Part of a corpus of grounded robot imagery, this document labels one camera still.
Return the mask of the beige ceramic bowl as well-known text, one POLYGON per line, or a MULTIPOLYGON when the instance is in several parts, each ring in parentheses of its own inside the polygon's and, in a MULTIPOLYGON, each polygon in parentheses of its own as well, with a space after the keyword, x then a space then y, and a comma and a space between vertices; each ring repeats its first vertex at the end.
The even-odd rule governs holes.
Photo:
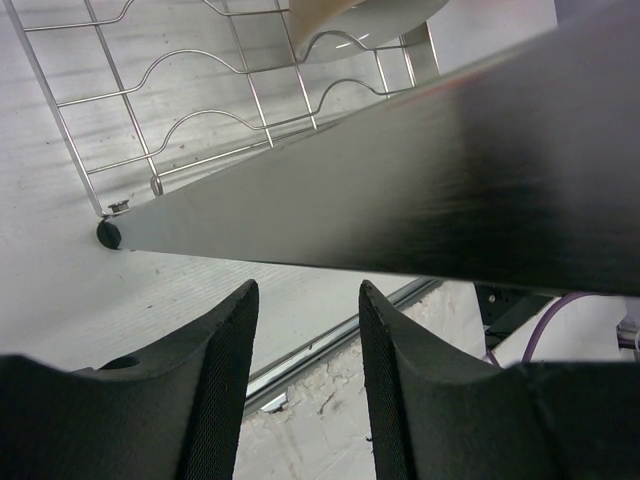
POLYGON ((289 34, 300 62, 329 62, 372 51, 425 23, 447 0, 297 0, 289 34))

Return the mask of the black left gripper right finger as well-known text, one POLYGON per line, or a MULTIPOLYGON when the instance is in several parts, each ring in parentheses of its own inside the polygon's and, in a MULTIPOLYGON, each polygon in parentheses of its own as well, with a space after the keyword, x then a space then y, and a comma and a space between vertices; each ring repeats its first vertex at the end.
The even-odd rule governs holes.
POLYGON ((375 474, 380 479, 635 479, 639 366, 500 368, 359 290, 375 474))

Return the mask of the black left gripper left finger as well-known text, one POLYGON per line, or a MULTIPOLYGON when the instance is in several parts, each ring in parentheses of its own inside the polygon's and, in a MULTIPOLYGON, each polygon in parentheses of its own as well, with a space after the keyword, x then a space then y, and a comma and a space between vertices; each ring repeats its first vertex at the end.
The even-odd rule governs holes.
POLYGON ((5 479, 229 479, 259 288, 98 369, 1 359, 5 479))

